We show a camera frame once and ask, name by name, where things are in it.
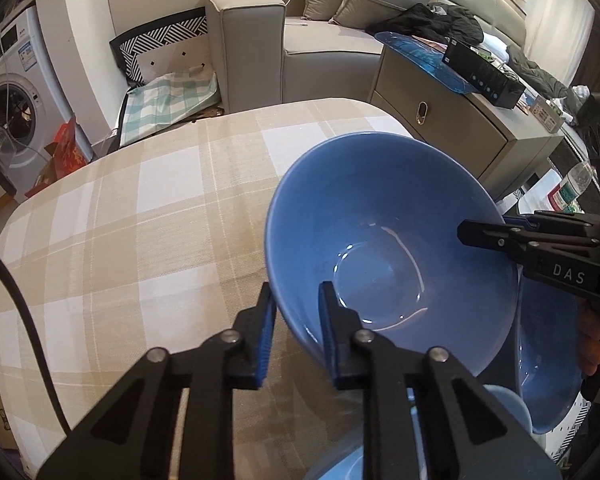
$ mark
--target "screw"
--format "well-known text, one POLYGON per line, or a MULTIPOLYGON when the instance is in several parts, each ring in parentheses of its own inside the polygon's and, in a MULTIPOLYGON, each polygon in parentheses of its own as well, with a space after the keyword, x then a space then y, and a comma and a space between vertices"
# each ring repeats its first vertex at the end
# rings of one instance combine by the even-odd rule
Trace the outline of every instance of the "screw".
POLYGON ((361 343, 371 343, 376 338, 376 334, 371 330, 363 328, 356 332, 356 341, 361 343))
POLYGON ((436 346, 429 350, 429 357, 439 363, 446 363, 446 360, 449 359, 449 352, 442 346, 436 346))
POLYGON ((222 339, 222 341, 224 341, 225 343, 237 343, 238 341, 240 341, 240 338, 240 332, 234 330, 233 328, 224 330, 220 334, 220 339, 222 339))
POLYGON ((152 363, 161 363, 167 358, 167 351, 157 346, 146 353, 146 358, 152 363))

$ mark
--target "human hand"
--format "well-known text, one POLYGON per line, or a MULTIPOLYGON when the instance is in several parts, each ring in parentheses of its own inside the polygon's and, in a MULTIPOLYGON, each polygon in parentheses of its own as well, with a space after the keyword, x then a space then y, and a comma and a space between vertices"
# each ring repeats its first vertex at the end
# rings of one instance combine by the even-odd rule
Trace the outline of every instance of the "human hand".
POLYGON ((579 300, 578 307, 578 366, 592 376, 600 364, 600 314, 589 300, 579 300))

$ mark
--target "washing machine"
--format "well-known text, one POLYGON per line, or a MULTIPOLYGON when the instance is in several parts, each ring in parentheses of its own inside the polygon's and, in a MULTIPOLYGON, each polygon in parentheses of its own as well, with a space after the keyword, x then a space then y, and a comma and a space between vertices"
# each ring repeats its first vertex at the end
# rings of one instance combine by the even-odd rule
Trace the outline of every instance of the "washing machine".
MULTIPOLYGON (((22 202, 50 159, 45 146, 72 116, 40 29, 35 6, 0 31, 0 126, 14 140, 16 155, 6 176, 22 202)), ((85 154, 90 145, 78 128, 76 141, 85 154)))

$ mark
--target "plastic bottle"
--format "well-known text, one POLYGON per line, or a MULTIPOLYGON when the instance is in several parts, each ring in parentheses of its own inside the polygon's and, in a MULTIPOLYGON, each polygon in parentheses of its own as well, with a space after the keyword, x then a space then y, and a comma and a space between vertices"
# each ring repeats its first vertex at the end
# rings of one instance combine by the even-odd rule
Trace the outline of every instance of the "plastic bottle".
POLYGON ((571 203, 591 184, 592 178, 593 170, 588 162, 581 162, 571 168, 560 184, 547 195, 554 211, 567 211, 571 203))

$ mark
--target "beige checkered tablecloth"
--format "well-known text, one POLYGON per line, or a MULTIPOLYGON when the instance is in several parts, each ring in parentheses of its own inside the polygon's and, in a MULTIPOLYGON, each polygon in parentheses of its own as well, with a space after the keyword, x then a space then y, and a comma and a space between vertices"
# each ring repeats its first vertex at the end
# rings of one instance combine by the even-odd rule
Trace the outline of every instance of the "beige checkered tablecloth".
MULTIPOLYGON (((346 99, 251 110, 124 148, 15 211, 0 256, 72 426, 147 349, 194 348, 254 304, 280 177, 312 146, 362 130, 409 135, 346 99)), ((0 392, 33 475, 63 435, 1 284, 0 392)), ((236 392, 234 421, 237 478, 287 480, 301 479, 362 415, 357 393, 336 392, 279 316, 269 377, 258 392, 236 392)))

